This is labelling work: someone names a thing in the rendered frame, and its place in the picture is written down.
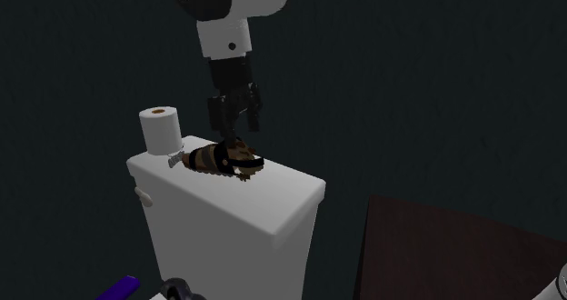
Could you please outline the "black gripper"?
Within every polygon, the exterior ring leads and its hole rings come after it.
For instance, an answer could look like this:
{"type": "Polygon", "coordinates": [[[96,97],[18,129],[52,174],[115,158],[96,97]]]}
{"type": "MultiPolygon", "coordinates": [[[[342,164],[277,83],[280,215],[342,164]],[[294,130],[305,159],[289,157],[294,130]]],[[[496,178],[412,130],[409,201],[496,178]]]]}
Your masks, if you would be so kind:
{"type": "Polygon", "coordinates": [[[220,133],[227,147],[235,147],[235,123],[241,110],[239,97],[228,95],[230,92],[242,90],[242,112],[246,112],[248,128],[251,132],[260,131],[259,113],[263,102],[259,87],[254,83],[250,56],[210,60],[208,65],[218,91],[218,96],[207,99],[210,126],[220,133]]]}

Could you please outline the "brown striped plush animal toy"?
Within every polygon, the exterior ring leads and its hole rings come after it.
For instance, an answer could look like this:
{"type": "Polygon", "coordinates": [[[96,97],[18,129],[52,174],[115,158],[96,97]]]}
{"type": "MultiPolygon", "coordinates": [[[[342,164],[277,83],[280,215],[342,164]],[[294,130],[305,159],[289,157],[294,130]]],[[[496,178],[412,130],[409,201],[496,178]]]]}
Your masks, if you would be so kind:
{"type": "Polygon", "coordinates": [[[186,153],[180,151],[168,158],[168,166],[182,164],[185,168],[208,175],[237,177],[247,181],[264,168],[264,159],[242,138],[236,137],[233,145],[224,142],[198,147],[186,153]]]}

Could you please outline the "white toilet paper roll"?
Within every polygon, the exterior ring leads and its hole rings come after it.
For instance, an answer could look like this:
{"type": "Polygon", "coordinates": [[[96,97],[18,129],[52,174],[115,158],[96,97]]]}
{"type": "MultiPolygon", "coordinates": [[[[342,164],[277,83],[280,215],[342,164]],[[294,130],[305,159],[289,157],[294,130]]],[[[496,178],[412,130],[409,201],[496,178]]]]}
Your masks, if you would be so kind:
{"type": "Polygon", "coordinates": [[[179,152],[183,140],[175,107],[157,106],[139,113],[146,151],[150,155],[179,152]]]}

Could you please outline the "black rounded object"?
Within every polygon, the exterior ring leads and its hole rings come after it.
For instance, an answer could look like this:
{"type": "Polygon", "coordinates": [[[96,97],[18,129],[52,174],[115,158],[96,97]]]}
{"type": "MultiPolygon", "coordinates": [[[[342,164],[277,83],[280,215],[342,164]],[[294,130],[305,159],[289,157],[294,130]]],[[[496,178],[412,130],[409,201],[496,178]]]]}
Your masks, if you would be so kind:
{"type": "Polygon", "coordinates": [[[160,294],[166,300],[207,300],[204,296],[194,293],[186,281],[179,277],[165,280],[160,288],[160,294]]]}

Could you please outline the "purple bar-shaped object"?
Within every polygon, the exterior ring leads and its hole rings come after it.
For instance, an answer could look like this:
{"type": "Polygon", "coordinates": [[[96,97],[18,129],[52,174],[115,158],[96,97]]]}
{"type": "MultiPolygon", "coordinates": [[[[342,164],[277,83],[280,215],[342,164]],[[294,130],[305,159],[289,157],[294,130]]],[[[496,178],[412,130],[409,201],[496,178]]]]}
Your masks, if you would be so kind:
{"type": "Polygon", "coordinates": [[[95,300],[127,300],[138,288],[140,281],[127,275],[100,294],[95,300]]]}

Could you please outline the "dark red-brown robot stand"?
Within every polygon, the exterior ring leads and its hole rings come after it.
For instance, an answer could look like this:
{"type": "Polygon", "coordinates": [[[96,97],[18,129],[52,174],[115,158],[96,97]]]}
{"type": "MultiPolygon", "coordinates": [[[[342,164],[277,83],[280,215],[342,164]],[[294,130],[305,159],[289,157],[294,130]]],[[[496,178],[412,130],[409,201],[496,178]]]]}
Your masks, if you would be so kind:
{"type": "Polygon", "coordinates": [[[567,243],[371,195],[353,300],[567,300],[567,243]]]}

